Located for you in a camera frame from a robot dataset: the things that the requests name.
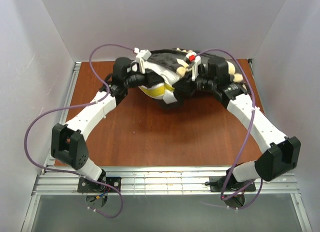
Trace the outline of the white pillow with yellow edge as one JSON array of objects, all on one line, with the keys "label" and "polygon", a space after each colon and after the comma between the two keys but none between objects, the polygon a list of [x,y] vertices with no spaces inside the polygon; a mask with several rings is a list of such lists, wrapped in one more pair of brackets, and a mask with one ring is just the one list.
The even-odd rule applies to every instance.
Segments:
[{"label": "white pillow with yellow edge", "polygon": [[141,85],[139,89],[153,99],[164,101],[165,104],[178,102],[178,96],[174,94],[173,84],[187,73],[187,64],[178,59],[177,68],[170,70],[155,63],[144,62],[144,68],[146,75],[149,74],[147,71],[150,71],[151,75],[155,75],[155,82]]}]

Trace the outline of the black floral plush pillowcase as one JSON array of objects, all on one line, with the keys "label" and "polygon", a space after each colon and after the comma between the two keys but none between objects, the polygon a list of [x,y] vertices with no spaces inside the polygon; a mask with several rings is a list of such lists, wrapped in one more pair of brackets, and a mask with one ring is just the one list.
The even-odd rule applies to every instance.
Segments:
[{"label": "black floral plush pillowcase", "polygon": [[[187,73],[183,75],[182,78],[192,79],[192,68],[190,62],[186,60],[186,55],[189,52],[195,51],[186,51],[179,48],[154,50],[146,62],[155,63],[173,70],[178,67],[178,59],[181,59],[186,63],[187,68]],[[198,66],[198,76],[215,80],[217,89],[214,91],[200,91],[196,88],[194,93],[209,93],[224,107],[228,105],[230,100],[234,100],[237,96],[251,93],[240,66],[237,66],[235,62],[210,53],[195,53],[201,57],[201,64]],[[162,108],[170,109],[181,106],[185,99],[193,96],[193,94],[184,94],[177,90],[174,90],[174,94],[177,95],[178,102],[165,104],[164,101],[157,100],[157,103]]]}]

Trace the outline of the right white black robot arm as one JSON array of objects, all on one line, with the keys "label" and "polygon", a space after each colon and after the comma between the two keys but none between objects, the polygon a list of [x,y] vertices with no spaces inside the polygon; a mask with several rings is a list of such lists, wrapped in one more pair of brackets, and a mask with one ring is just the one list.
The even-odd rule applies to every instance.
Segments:
[{"label": "right white black robot arm", "polygon": [[176,89],[207,91],[237,118],[257,143],[262,155],[255,161],[235,164],[225,176],[208,185],[223,189],[239,189],[256,179],[271,181],[296,168],[301,149],[297,137],[288,137],[277,129],[256,105],[254,92],[242,66],[219,56],[189,55],[177,60],[180,80]]}]

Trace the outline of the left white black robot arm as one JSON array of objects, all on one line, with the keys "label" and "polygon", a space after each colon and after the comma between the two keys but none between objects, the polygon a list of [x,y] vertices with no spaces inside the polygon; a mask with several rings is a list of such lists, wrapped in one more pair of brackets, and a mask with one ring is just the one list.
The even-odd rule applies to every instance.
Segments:
[{"label": "left white black robot arm", "polygon": [[112,72],[91,102],[74,118],[53,127],[52,157],[69,165],[88,181],[102,184],[105,171],[90,159],[86,144],[90,133],[127,96],[129,88],[138,87],[146,95],[162,100],[173,94],[171,81],[174,76],[161,65],[126,57],[116,59]]}]

